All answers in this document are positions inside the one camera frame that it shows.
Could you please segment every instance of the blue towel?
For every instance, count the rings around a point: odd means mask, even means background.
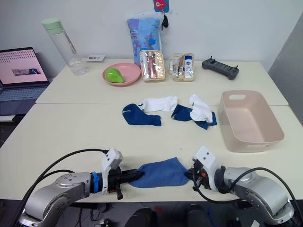
[[[147,115],[133,103],[123,108],[122,115],[128,124],[161,126],[160,116]]]
[[[174,112],[172,113],[171,117],[177,121],[183,121],[183,122],[188,122],[191,120],[190,117],[190,112],[193,109],[182,106],[182,105],[177,105]],[[216,119],[216,115],[214,114],[214,112],[212,112],[213,114],[213,122],[212,123],[208,123],[206,121],[203,122],[195,122],[198,126],[200,126],[201,128],[204,129],[208,129],[208,126],[210,125],[216,125],[217,124],[217,119]]]
[[[138,171],[145,172],[145,174],[140,179],[129,183],[137,188],[181,186],[188,182],[188,178],[184,175],[187,170],[176,157],[162,162],[145,164]]]

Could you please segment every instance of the blue ring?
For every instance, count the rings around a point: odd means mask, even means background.
[[[91,172],[91,174],[93,175],[93,182],[94,182],[94,192],[93,193],[97,193],[99,190],[100,177],[97,175],[96,172]]]

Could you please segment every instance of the game controller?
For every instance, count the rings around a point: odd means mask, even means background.
[[[223,75],[226,75],[230,80],[234,80],[239,73],[238,66],[231,67],[225,65],[213,59],[212,56],[210,56],[209,59],[202,62],[202,68],[205,70],[213,70],[219,72]]]

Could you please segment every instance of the white sock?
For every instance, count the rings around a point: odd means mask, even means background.
[[[165,98],[146,98],[140,102],[138,107],[144,112],[152,111],[173,111],[177,106],[178,98],[176,96],[168,96]]]
[[[191,119],[196,122],[206,121],[208,123],[213,122],[213,114],[209,106],[200,99],[197,95],[191,95],[189,97],[189,103],[193,105],[192,112],[189,113]]]

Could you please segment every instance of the green bottle lid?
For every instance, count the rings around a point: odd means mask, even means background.
[[[55,35],[63,32],[63,27],[59,18],[51,17],[44,19],[42,21],[42,25],[50,35]]]

